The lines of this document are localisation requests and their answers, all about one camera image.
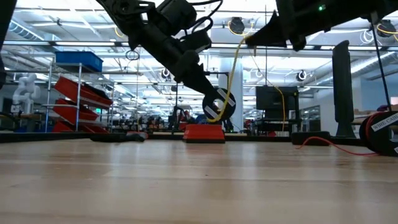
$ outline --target blue bin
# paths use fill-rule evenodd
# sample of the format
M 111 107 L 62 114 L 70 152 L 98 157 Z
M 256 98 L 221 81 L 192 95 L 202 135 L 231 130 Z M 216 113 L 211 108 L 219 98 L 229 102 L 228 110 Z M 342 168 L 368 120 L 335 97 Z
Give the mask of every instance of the blue bin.
M 103 61 L 93 52 L 63 51 L 55 53 L 55 63 L 64 64 L 64 66 L 60 65 L 60 67 L 63 67 L 64 69 L 71 72 L 76 71 L 76 68 L 71 69 L 71 65 L 77 65 L 79 63 L 82 63 L 92 72 L 102 72 Z

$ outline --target red cable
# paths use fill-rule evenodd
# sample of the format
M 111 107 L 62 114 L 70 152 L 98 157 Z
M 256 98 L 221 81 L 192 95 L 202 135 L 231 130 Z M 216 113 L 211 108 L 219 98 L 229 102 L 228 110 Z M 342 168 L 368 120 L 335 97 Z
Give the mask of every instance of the red cable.
M 332 145 L 332 146 L 335 146 L 336 148 L 340 149 L 341 151 L 347 152 L 348 154 L 351 154 L 351 155 L 355 155 L 355 156 L 378 156 L 377 153 L 355 153 L 355 152 L 350 152 L 350 151 L 348 151 L 348 150 L 346 150 L 346 149 L 343 149 L 343 148 L 341 148 L 341 147 L 338 147 L 336 144 L 333 144 L 333 143 L 332 143 L 331 141 L 329 141 L 329 140 L 326 140 L 326 139 L 321 138 L 321 137 L 316 137 L 316 136 L 307 138 L 307 140 L 305 140 L 304 143 L 303 143 L 300 147 L 296 147 L 296 149 L 301 149 L 301 148 L 303 148 L 303 147 L 306 145 L 306 143 L 308 143 L 309 141 L 314 140 L 314 139 L 327 142 L 328 144 L 330 144 L 330 145 Z

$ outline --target yellow cable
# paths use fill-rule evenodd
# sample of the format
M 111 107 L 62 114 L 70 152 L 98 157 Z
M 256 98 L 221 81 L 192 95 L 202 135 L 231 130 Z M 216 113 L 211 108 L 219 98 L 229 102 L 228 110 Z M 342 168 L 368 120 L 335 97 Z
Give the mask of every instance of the yellow cable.
M 235 35 L 241 35 L 241 36 L 245 37 L 246 35 L 248 35 L 248 34 L 250 33 L 250 31 L 249 31 L 249 32 L 247 32 L 247 33 L 245 33 L 245 34 L 237 34 L 237 33 L 233 32 L 233 31 L 231 30 L 231 28 L 229 27 L 230 24 L 231 24 L 231 21 L 228 21 L 228 29 L 229 29 L 229 31 L 231 31 L 231 33 L 233 33 L 233 34 L 235 34 Z
M 389 32 L 389 31 L 380 29 L 380 26 L 381 26 L 381 24 L 377 25 L 377 29 L 378 29 L 379 31 L 383 32 L 383 33 L 386 33 L 386 34 L 398 34 L 398 32 Z
M 221 109 L 220 113 L 218 114 L 218 116 L 215 119 L 209 119 L 209 118 L 207 119 L 207 121 L 210 122 L 210 123 L 215 123 L 215 122 L 219 121 L 221 119 L 221 117 L 223 116 L 224 112 L 225 112 L 226 105 L 228 104 L 229 96 L 231 94 L 231 87 L 232 87 L 232 82 L 233 82 L 233 79 L 234 79 L 236 61 L 238 60 L 238 53 L 239 53 L 239 50 L 240 50 L 240 48 L 241 48 L 241 46 L 242 46 L 242 44 L 243 44 L 243 42 L 245 40 L 246 40 L 245 38 L 243 38 L 241 40 L 241 42 L 239 43 L 239 45 L 238 45 L 238 47 L 236 48 L 236 51 L 235 51 L 234 63 L 233 63 L 233 66 L 232 66 L 232 71 L 230 73 L 230 77 L 229 77 L 229 83 L 228 83 L 228 88 L 227 88 L 227 93 L 226 93 L 226 98 L 225 98 L 225 101 L 224 101 L 223 108 Z
M 122 35 L 119 34 L 118 28 L 117 28 L 117 27 L 114 28 L 114 33 L 115 33 L 118 37 L 120 37 L 120 38 L 123 38 L 123 37 L 124 37 L 124 34 L 122 34 Z
M 396 36 L 396 34 L 398 34 L 398 32 L 389 32 L 383 29 L 380 29 L 381 24 L 377 25 L 377 29 L 385 34 L 393 34 L 394 38 L 396 39 L 396 41 L 398 41 L 398 37 Z
M 262 73 L 262 71 L 260 70 L 260 67 L 258 66 L 258 64 L 257 64 L 257 62 L 256 62 L 256 60 L 254 59 L 254 57 L 253 57 L 253 55 L 251 54 L 251 58 L 253 59 L 253 61 L 254 61 L 254 63 L 256 64 L 256 67 L 257 67 L 257 69 L 259 70 L 259 72 L 261 73 L 261 75 L 264 77 L 264 79 L 266 79 L 266 76 Z M 269 84 L 271 84 L 276 90 L 278 90 L 278 92 L 280 93 L 280 95 L 282 96 L 282 107 L 283 107 L 283 113 L 284 113 L 284 123 L 283 123 L 283 125 L 282 125 L 282 132 L 284 132 L 285 131 L 285 121 L 286 121 L 286 113 L 285 113 L 285 96 L 284 96 L 284 94 L 282 93 L 282 91 L 277 87 L 277 86 L 275 86 L 274 84 L 272 84 L 268 79 L 266 79 L 266 83 L 269 83 Z

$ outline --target metal shelf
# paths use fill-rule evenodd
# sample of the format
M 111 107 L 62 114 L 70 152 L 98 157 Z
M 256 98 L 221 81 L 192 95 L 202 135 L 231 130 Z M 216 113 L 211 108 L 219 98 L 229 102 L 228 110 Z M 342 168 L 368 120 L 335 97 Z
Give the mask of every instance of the metal shelf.
M 109 108 L 109 105 L 94 101 L 94 100 L 90 100 L 87 98 L 82 98 L 80 96 L 80 91 L 81 91 L 81 76 L 83 72 L 91 72 L 91 73 L 97 73 L 98 72 L 94 72 L 91 69 L 89 69 L 88 67 L 84 66 L 82 63 L 55 63 L 55 64 L 51 64 L 50 66 L 50 71 L 49 71 L 49 80 L 51 80 L 51 76 L 52 76 L 52 72 L 54 69 L 54 66 L 59 66 L 60 68 L 63 68 L 69 72 L 77 72 L 78 73 L 78 93 L 77 93 L 77 101 L 76 106 L 74 105 L 51 105 L 50 104 L 50 92 L 51 92 L 51 82 L 49 82 L 49 85 L 47 87 L 47 104 L 45 105 L 47 107 L 46 109 L 46 118 L 45 118 L 45 130 L 47 132 L 47 127 L 48 127 L 48 123 L 49 123 L 49 108 L 50 107 L 54 107 L 54 106 L 62 106 L 62 107 L 74 107 L 76 108 L 76 123 L 72 124 L 76 126 L 75 131 L 78 131 L 78 127 L 79 124 L 89 124 L 89 125 L 96 125 L 96 126 L 105 126 L 106 123 L 102 123 L 102 122 L 97 122 L 97 121 L 87 121 L 87 120 L 83 120 L 83 119 L 79 119 L 79 112 L 80 112 L 80 100 L 82 101 L 86 101 L 91 103 L 92 105 L 96 105 L 99 107 L 105 107 L 105 108 Z M 113 104 L 110 107 L 111 109 L 111 120 L 113 119 Z
M 48 107 L 48 108 L 50 108 L 50 107 L 56 107 L 56 106 L 59 106 L 59 107 L 72 107 L 72 108 L 77 108 L 77 106 L 75 106 L 75 105 L 42 105 L 42 106 Z
M 92 69 L 86 67 L 82 63 L 56 63 L 55 65 L 60 68 L 65 69 L 68 72 L 73 72 L 73 73 L 80 72 L 80 67 L 81 67 L 82 73 L 98 73 L 98 72 L 93 71 Z
M 60 116 L 60 118 L 62 118 L 64 121 L 66 121 L 67 123 L 69 123 L 71 125 L 76 125 L 76 124 L 73 124 L 73 123 L 69 122 L 63 116 Z M 79 119 L 78 124 L 82 124 L 82 125 L 89 124 L 89 125 L 95 125 L 95 126 L 101 126 L 101 127 L 106 126 L 106 123 L 103 123 L 103 122 L 100 122 L 100 121 L 88 121 L 88 120 L 84 120 L 84 119 Z

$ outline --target desk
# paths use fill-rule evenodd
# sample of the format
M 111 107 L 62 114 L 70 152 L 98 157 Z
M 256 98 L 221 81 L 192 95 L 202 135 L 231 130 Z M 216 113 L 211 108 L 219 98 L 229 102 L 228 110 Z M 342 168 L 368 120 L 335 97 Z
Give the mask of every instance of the desk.
M 0 144 L 0 223 L 396 223 L 396 170 L 289 143 Z
M 289 132 L 289 135 L 293 132 L 293 125 L 297 125 L 298 130 L 301 130 L 301 119 L 286 119 L 285 120 L 285 131 Z M 281 119 L 259 119 L 255 121 L 257 127 L 257 133 L 264 131 L 282 131 L 283 120 Z

